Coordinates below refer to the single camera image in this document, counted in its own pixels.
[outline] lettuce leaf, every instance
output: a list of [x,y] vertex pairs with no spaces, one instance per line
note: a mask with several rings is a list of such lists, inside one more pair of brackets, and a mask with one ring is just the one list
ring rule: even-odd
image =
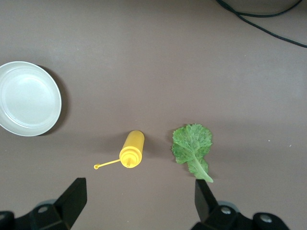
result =
[[178,164],[187,163],[189,172],[197,179],[213,182],[208,175],[208,163],[203,158],[209,153],[212,133],[200,124],[181,127],[173,133],[172,151]]

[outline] yellow squeeze bottle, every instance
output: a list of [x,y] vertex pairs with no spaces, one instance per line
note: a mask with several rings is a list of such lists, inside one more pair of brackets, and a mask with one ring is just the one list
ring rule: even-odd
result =
[[134,168],[139,165],[142,160],[142,152],[144,146],[144,134],[138,130],[130,132],[127,136],[125,144],[120,151],[119,159],[110,161],[104,164],[94,165],[94,169],[98,169],[102,166],[113,164],[115,162],[121,162],[126,168]]

